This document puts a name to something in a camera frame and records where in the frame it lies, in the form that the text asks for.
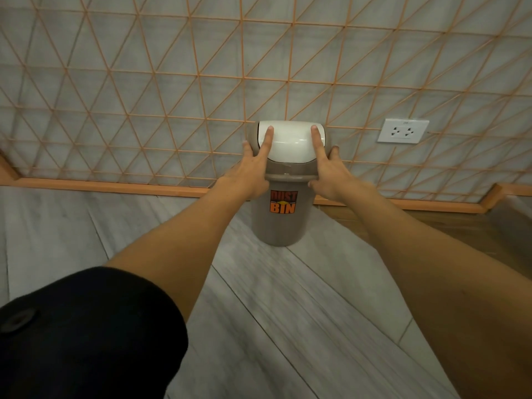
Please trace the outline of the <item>person's right hand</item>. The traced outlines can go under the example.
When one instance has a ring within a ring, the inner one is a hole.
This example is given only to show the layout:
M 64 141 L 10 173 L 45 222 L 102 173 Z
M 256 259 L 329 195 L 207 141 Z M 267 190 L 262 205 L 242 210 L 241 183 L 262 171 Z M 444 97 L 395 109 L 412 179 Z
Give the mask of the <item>person's right hand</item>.
M 356 179 L 346 168 L 340 157 L 340 149 L 333 146 L 329 153 L 321 139 L 316 125 L 311 126 L 311 138 L 316 155 L 317 179 L 309 182 L 309 187 L 319 196 L 345 205 L 359 196 L 364 183 Z

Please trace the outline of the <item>white wall socket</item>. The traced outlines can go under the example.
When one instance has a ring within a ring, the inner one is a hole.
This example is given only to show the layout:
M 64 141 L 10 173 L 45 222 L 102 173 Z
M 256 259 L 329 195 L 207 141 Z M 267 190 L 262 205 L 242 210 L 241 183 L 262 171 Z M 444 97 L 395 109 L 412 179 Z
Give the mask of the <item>white wall socket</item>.
M 385 119 L 378 143 L 418 144 L 425 134 L 429 120 L 420 119 Z

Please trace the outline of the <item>orange triangle wall lattice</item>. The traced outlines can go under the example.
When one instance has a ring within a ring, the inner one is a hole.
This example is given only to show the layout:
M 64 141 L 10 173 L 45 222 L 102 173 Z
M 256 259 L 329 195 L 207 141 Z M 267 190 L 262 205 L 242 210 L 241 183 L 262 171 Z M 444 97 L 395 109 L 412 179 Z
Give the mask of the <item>orange triangle wall lattice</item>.
M 323 124 L 390 198 L 532 186 L 532 0 L 0 0 L 23 177 L 209 187 L 259 120 Z

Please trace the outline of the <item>grey bin lid white flap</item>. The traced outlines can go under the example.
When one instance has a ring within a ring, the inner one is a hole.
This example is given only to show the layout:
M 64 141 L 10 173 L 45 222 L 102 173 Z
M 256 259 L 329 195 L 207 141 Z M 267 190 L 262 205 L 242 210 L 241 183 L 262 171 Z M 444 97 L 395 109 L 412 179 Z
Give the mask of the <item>grey bin lid white flap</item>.
M 246 127 L 246 140 L 254 155 L 263 146 L 267 129 L 273 127 L 274 136 L 268 155 L 265 178 L 274 182 L 309 182 L 317 180 L 318 167 L 311 128 L 317 127 L 326 154 L 333 146 L 329 130 L 320 123 L 304 121 L 261 120 Z

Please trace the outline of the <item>orange wooden baseboard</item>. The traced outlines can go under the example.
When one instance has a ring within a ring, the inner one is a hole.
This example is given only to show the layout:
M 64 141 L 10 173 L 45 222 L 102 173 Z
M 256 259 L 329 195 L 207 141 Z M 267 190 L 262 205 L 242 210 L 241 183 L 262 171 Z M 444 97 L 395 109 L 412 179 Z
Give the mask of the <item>orange wooden baseboard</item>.
M 0 186 L 185 198 L 201 198 L 209 191 L 209 188 L 199 187 L 26 178 L 21 176 L 20 173 L 11 166 L 10 161 L 6 159 L 1 150 Z M 403 210 L 484 214 L 493 209 L 500 201 L 506 199 L 508 196 L 532 197 L 532 186 L 496 183 L 478 203 L 411 199 L 390 199 L 390 201 Z

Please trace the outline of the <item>grey plastic dustbin body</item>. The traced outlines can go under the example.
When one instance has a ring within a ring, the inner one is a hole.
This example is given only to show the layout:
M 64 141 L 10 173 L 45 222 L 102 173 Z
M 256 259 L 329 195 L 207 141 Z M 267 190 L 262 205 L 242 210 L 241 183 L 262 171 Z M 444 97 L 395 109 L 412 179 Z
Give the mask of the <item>grey plastic dustbin body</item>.
M 272 176 L 269 189 L 250 202 L 250 226 L 260 241 L 286 247 L 303 237 L 316 196 L 309 180 Z

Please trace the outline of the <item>person's left hand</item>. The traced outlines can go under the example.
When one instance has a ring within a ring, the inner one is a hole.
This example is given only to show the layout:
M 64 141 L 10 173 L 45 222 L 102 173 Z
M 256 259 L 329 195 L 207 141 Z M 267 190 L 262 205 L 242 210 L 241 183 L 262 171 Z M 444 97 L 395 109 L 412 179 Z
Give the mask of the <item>person's left hand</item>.
M 244 141 L 242 159 L 216 181 L 213 190 L 229 193 L 230 197 L 238 197 L 243 201 L 253 200 L 264 194 L 269 189 L 265 172 L 273 137 L 274 127 L 269 126 L 257 154 L 253 152 L 250 143 Z

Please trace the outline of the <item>black sleeve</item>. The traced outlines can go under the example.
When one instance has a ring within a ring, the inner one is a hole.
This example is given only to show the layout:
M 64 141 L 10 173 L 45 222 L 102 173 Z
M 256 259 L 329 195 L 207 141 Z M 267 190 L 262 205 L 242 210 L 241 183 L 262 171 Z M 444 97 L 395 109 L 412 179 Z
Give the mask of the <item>black sleeve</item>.
M 188 346 L 161 288 L 89 268 L 0 307 L 0 399 L 164 399 Z

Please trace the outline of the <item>person's right forearm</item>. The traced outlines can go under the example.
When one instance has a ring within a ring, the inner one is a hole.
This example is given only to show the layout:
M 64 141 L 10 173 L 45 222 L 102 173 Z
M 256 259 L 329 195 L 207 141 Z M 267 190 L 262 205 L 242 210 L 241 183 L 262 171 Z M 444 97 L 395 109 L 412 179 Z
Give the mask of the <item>person's right forearm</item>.
M 334 196 L 364 224 L 462 399 L 532 399 L 532 281 L 361 182 Z

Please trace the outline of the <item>person's left forearm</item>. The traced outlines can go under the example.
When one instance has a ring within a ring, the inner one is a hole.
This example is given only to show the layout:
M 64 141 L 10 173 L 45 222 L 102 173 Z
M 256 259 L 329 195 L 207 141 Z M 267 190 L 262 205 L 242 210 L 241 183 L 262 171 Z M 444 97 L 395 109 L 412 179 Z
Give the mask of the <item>person's left forearm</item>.
M 106 263 L 161 288 L 188 321 L 216 250 L 245 201 L 264 193 L 263 180 L 222 177 L 196 202 L 144 234 Z

